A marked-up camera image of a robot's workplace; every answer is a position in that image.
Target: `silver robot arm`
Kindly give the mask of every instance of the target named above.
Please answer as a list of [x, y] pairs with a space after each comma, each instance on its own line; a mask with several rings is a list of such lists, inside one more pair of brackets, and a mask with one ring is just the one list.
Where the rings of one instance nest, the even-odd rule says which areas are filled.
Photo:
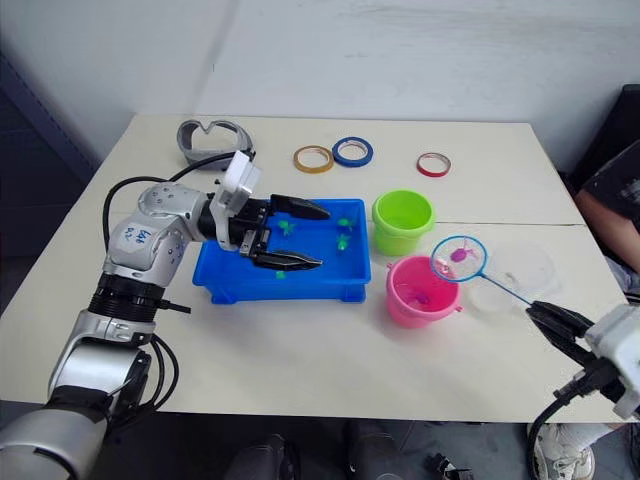
[[[216, 238], [212, 225], [202, 233], [203, 215], [220, 218], [225, 225], [219, 230], [227, 230], [228, 219], [251, 195], [259, 170], [238, 152], [229, 174], [215, 204], [211, 195], [159, 183], [115, 227], [98, 288], [78, 315], [51, 375], [47, 404], [0, 432], [0, 478], [86, 478], [110, 428], [135, 417], [151, 363], [141, 347], [154, 335], [156, 310], [189, 310], [162, 298], [186, 245]], [[223, 241], [230, 249], [228, 235]]]

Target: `tape roll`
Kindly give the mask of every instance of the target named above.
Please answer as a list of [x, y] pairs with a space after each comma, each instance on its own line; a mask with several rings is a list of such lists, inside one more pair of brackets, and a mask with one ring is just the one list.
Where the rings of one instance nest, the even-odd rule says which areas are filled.
[[[422, 166], [422, 160], [427, 158], [435, 158], [437, 160], [440, 160], [444, 165], [444, 170], [434, 172], [432, 170], [427, 170], [426, 168], [424, 168]], [[444, 177], [447, 173], [449, 173], [449, 170], [451, 170], [451, 160], [449, 160], [448, 157], [442, 155], [441, 153], [427, 152], [418, 157], [416, 168], [421, 174], [426, 175], [427, 177]]]
[[[305, 152], [319, 153], [327, 159], [327, 163], [320, 165], [319, 167], [309, 167], [300, 161], [300, 155]], [[320, 145], [307, 145], [306, 147], [299, 148], [293, 154], [293, 164], [298, 170], [305, 173], [322, 173], [333, 167], [333, 155], [328, 149], [321, 147]]]
[[[353, 145], [361, 148], [362, 151], [364, 152], [364, 156], [361, 158], [352, 160], [340, 155], [340, 149], [348, 145]], [[333, 153], [333, 158], [335, 159], [335, 161], [344, 167], [351, 167], [351, 168], [362, 167], [367, 163], [369, 163], [373, 158], [373, 147], [364, 138], [345, 137], [342, 140], [338, 140], [338, 142], [331, 149], [331, 153]]]

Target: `white wall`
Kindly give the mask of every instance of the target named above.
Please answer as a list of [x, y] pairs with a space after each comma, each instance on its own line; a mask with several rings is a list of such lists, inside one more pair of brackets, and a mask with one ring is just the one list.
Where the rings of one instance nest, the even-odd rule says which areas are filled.
[[570, 167], [640, 82], [637, 0], [1, 1], [11, 58], [98, 158], [134, 111], [198, 111], [529, 121]]
[[0, 0], [9, 60], [96, 162], [135, 112], [193, 111], [233, 0]]

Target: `black cable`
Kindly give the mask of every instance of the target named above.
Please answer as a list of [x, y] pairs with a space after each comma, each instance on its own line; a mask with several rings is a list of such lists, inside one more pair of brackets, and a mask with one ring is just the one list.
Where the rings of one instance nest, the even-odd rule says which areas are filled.
[[105, 250], [109, 250], [109, 209], [111, 208], [111, 201], [115, 194], [118, 193], [118, 190], [126, 185], [136, 182], [166, 182], [166, 180], [164, 178], [147, 176], [131, 177], [122, 180], [111, 187], [111, 190], [107, 193], [107, 196], [104, 199], [104, 204], [102, 205], [102, 237], [104, 238]]
[[529, 436], [527, 437], [526, 460], [527, 470], [529, 471], [529, 475], [533, 480], [540, 478], [536, 470], [535, 460], [535, 446], [536, 440], [538, 439], [538, 433], [540, 433], [540, 429], [547, 422], [547, 420], [551, 418], [552, 415], [554, 415], [565, 405], [569, 405], [569, 402], [571, 402], [571, 400], [573, 400], [579, 394], [580, 388], [572, 388], [566, 393], [560, 394], [557, 400], [549, 405], [540, 415], [538, 415], [538, 418], [536, 418], [531, 425]]
[[[253, 154], [251, 154], [251, 152], [243, 152], [243, 153], [253, 158]], [[233, 158], [235, 154], [236, 152], [221, 153], [220, 155], [214, 155], [213, 157], [205, 158], [204, 160], [200, 160], [198, 162], [192, 163], [188, 167], [185, 167], [182, 170], [180, 170], [178, 173], [176, 173], [173, 177], [169, 179], [169, 181], [177, 182], [182, 177], [184, 177], [187, 173], [192, 172], [193, 170], [197, 170], [200, 167], [204, 167], [205, 165], [208, 165], [210, 163], [217, 162], [218, 160], [226, 160], [228, 158]]]
[[404, 451], [404, 447], [407, 445], [407, 441], [409, 440], [409, 437], [413, 433], [413, 429], [415, 426], [416, 426], [416, 420], [411, 420], [411, 423], [409, 424], [409, 428], [407, 428], [407, 433], [404, 434], [404, 437], [402, 438], [402, 442], [400, 442], [400, 452]]
[[158, 346], [158, 341], [156, 340], [155, 337], [156, 335], [154, 334], [151, 337], [151, 341], [149, 343], [151, 344], [151, 348], [153, 348], [153, 351], [156, 354], [156, 359], [158, 360], [158, 383], [156, 384], [156, 389], [153, 392], [153, 395], [151, 395], [151, 398], [149, 399], [149, 401], [141, 405], [142, 408], [153, 407], [155, 405], [156, 400], [160, 396], [162, 387], [164, 386], [164, 373], [165, 373], [164, 355], [162, 355], [162, 350], [160, 350], [160, 347]]
[[169, 400], [169, 397], [171, 397], [171, 394], [176, 389], [176, 385], [178, 384], [178, 378], [180, 377], [180, 367], [178, 366], [178, 359], [176, 355], [173, 353], [173, 350], [171, 350], [171, 348], [169, 347], [169, 345], [167, 345], [166, 342], [162, 340], [158, 335], [154, 334], [154, 337], [158, 342], [158, 345], [160, 345], [164, 349], [164, 351], [167, 352], [167, 355], [169, 355], [169, 359], [171, 360], [171, 365], [173, 366], [173, 378], [171, 379], [171, 384], [169, 385], [169, 388], [165, 392], [164, 396], [158, 401], [158, 403], [156, 403], [154, 407], [154, 411], [156, 411], [160, 407], [162, 407], [162, 405], [164, 405], [167, 402], [167, 400]]

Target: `pink plastic bucket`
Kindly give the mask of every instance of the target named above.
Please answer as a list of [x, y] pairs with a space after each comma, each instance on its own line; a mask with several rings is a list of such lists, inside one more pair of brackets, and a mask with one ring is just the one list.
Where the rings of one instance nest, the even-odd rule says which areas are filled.
[[458, 284], [433, 273], [429, 257], [406, 257], [387, 266], [387, 310], [396, 323], [420, 328], [461, 310]]

